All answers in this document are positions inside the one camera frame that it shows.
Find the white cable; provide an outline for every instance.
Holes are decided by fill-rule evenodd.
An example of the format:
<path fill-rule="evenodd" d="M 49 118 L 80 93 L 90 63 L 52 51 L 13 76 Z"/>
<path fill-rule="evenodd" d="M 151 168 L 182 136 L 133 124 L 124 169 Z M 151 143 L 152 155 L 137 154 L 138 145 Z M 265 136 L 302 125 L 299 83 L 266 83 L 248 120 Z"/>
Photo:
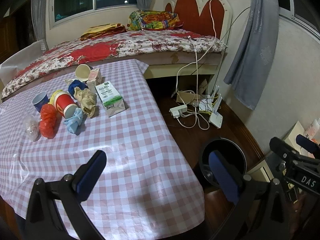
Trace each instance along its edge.
<path fill-rule="evenodd" d="M 191 126 L 191 127 L 188 127 L 188 126 L 185 126 L 185 125 L 183 125 L 181 122 L 180 122 L 180 120 L 179 120 L 179 118 L 177 119 L 178 120 L 178 122 L 179 122 L 179 124 L 181 124 L 184 128 L 193 128 L 195 125 L 196 125 L 196 123 L 197 123 L 197 121 L 198 121 L 198 126 L 199 126 L 199 128 L 201 129 L 201 130 L 208 130 L 209 128 L 210 128 L 210 124 L 209 124 L 209 122 L 199 113 L 199 112 L 197 112 L 197 109 L 196 109 L 196 107 L 195 107 L 195 113 L 193 113 L 193 112 L 190 112 L 190 111 L 187 111 L 187 113 L 189 113 L 189 114 L 186 114 L 186 115 L 182 115 L 182 117 L 188 117 L 188 116 L 191 116 L 191 115 L 195 115 L 195 117 L 196 117 L 196 120 L 195 120 L 195 123 L 193 124 L 193 126 Z M 200 126 L 200 119 L 199 119 L 199 116 L 201 116 L 202 117 L 202 119 L 203 120 L 205 120 L 205 122 L 207 123 L 207 125 L 208 125 L 208 127 L 207 128 L 202 128 L 201 126 Z"/>
<path fill-rule="evenodd" d="M 209 10 L 210 10 L 210 16 L 211 16 L 211 20 L 212 20 L 212 28 L 213 28 L 213 30 L 214 30 L 214 40 L 213 40 L 213 43 L 212 43 L 212 45 L 206 50 L 206 52 L 201 56 L 201 58 L 198 59 L 197 51 L 196 51 L 196 46 L 193 44 L 193 42 L 192 42 L 192 40 L 191 40 L 191 38 L 190 38 L 190 42 L 191 42 L 191 43 L 193 44 L 193 46 L 194 46 L 194 50 L 195 50 L 195 54 L 196 54 L 196 61 L 195 61 L 195 62 L 191 62 L 191 63 L 183 66 L 182 68 L 180 68 L 180 69 L 178 70 L 178 72 L 177 72 L 177 79 L 176 79 L 176 93 L 177 93 L 177 95 L 179 95 L 179 92 L 178 92 L 178 76 L 179 76 L 179 72 L 180 72 L 183 68 L 185 68 L 185 67 L 187 67 L 187 66 L 189 66 L 189 65 L 191 65 L 191 64 L 196 64 L 196 75 L 197 75 L 196 94 L 195 94 L 194 91 L 192 91 L 192 90 L 186 90 L 186 91 L 183 91 L 183 92 L 191 92 L 191 93 L 193 93 L 194 96 L 193 96 L 193 99 L 190 101 L 190 103 L 194 100 L 195 95 L 197 95 L 197 105 L 198 105 L 198 106 L 199 106 L 199 102 L 198 102 L 198 62 L 199 62 L 199 61 L 208 53 L 208 51 L 213 47 L 213 45 L 215 44 L 215 41 L 216 41 L 216 39 L 217 39 L 217 33 L 216 33 L 216 30 L 215 30 L 214 20 L 213 20 L 212 11 L 211 11 L 211 2 L 212 2 L 212 0 L 210 0 L 210 2 L 209 2 Z M 235 21 L 238 19 L 238 17 L 239 17 L 245 10 L 247 10 L 248 8 L 244 9 L 244 10 L 236 17 L 236 19 L 234 20 L 234 22 L 235 22 Z M 212 50 L 213 52 L 215 51 L 215 49 L 217 48 L 217 46 L 218 46 L 219 44 L 221 44 L 223 38 L 227 35 L 227 33 L 228 33 L 229 30 L 231 29 L 231 27 L 232 27 L 232 25 L 234 24 L 234 22 L 230 25 L 230 28 L 226 31 L 225 35 L 223 35 L 223 37 L 222 37 L 222 38 L 220 39 L 220 41 L 217 43 L 217 45 L 215 46 L 215 48 Z M 183 126 L 183 127 L 185 127 L 185 128 L 193 128 L 193 127 L 196 125 L 197 121 L 198 121 L 198 126 L 199 126 L 199 128 L 200 128 L 201 130 L 208 130 L 208 129 L 210 128 L 209 122 L 200 114 L 200 112 L 197 112 L 196 106 L 195 106 L 195 112 L 194 112 L 194 113 L 193 113 L 193 112 L 190 112 L 190 111 L 187 111 L 187 113 L 188 113 L 188 114 L 186 114 L 186 115 L 182 114 L 182 117 L 188 117 L 188 116 L 191 116 L 191 115 L 195 115 L 195 117 L 196 117 L 195 123 L 193 124 L 193 126 L 187 127 L 187 126 L 184 126 L 184 125 L 180 122 L 180 120 L 179 120 L 179 118 L 178 118 L 177 120 L 178 120 L 178 122 L 179 122 L 179 124 L 180 124 L 181 126 Z M 206 121 L 206 123 L 208 124 L 208 127 L 207 127 L 206 129 L 205 129 L 205 128 L 202 128 L 202 127 L 200 126 L 199 115 L 200 115 L 200 116 L 202 117 L 202 119 L 204 119 L 204 120 Z"/>

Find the bottle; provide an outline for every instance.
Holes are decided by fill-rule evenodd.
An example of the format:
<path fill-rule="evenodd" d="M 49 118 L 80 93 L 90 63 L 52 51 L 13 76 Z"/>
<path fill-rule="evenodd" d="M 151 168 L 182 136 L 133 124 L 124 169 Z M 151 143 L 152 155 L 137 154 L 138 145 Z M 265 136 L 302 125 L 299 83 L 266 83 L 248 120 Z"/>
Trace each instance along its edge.
<path fill-rule="evenodd" d="M 320 129 L 320 118 L 314 119 L 311 125 L 303 133 L 303 136 L 311 140 Z"/>

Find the checkered tablecloth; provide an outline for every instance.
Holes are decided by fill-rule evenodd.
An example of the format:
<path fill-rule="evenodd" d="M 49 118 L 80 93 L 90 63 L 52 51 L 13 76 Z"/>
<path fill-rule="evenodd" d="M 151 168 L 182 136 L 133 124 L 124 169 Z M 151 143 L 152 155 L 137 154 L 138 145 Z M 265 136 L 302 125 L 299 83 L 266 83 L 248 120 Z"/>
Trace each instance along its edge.
<path fill-rule="evenodd" d="M 172 138 L 143 77 L 148 65 L 137 60 L 98 66 L 123 96 L 126 110 L 107 117 L 98 98 L 99 115 L 87 118 L 78 135 L 61 122 L 54 139 L 31 142 L 23 129 L 27 114 L 39 116 L 31 101 L 46 91 L 67 91 L 60 76 L 19 93 L 0 105 L 0 194 L 26 217 L 36 178 L 59 180 L 74 173 L 96 150 L 107 165 L 87 201 L 81 205 L 106 239 L 159 239 L 187 231 L 204 220 L 202 188 Z M 62 203 L 62 220 L 77 237 Z"/>

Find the floral bedsheet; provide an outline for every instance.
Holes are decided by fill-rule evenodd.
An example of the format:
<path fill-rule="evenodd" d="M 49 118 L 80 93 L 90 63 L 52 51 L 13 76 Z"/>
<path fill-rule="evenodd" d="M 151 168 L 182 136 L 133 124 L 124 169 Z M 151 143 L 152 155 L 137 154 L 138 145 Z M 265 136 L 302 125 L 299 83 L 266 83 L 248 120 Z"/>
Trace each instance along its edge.
<path fill-rule="evenodd" d="M 107 58 L 126 57 L 161 51 L 205 52 L 214 37 L 185 30 L 128 31 L 95 39 L 63 42 L 46 51 L 28 67 L 18 72 L 2 91 L 5 98 L 33 80 L 73 65 Z M 210 52 L 220 52 L 225 44 L 215 39 Z"/>

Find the trash can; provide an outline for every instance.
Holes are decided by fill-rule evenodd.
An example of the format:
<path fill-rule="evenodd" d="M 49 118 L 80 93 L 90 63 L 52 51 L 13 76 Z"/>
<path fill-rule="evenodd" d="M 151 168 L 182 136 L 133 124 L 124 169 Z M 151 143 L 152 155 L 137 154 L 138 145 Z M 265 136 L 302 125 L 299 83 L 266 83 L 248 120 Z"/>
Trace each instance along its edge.
<path fill-rule="evenodd" d="M 218 150 L 226 161 L 234 165 L 241 174 L 247 171 L 247 162 L 241 148 L 233 141 L 226 138 L 214 138 L 202 147 L 199 161 L 193 168 L 193 172 L 203 189 L 211 187 L 213 190 L 220 188 L 217 180 L 209 167 L 209 154 Z"/>

